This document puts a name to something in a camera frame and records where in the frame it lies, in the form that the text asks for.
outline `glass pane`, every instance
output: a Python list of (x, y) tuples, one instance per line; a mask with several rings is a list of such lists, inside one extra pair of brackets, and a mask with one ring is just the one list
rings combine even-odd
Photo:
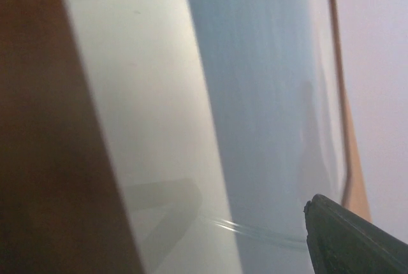
[(66, 0), (148, 273), (312, 273), (346, 177), (329, 0)]

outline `black object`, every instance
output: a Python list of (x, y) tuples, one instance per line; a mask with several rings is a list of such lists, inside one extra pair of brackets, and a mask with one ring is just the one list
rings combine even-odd
[(408, 245), (317, 194), (305, 206), (316, 274), (408, 273)]

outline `glass surface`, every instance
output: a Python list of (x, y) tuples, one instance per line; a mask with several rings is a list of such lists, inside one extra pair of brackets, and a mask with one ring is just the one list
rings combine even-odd
[(346, 178), (329, 0), (66, 0), (148, 273), (312, 273)]

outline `white wall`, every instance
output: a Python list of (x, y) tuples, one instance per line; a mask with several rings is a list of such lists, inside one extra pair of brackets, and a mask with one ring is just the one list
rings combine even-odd
[(408, 0), (338, 0), (374, 224), (408, 242)]

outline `black textured object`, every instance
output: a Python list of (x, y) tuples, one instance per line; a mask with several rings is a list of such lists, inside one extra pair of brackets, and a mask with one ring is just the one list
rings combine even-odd
[(317, 194), (305, 206), (316, 274), (408, 273), (408, 245)]

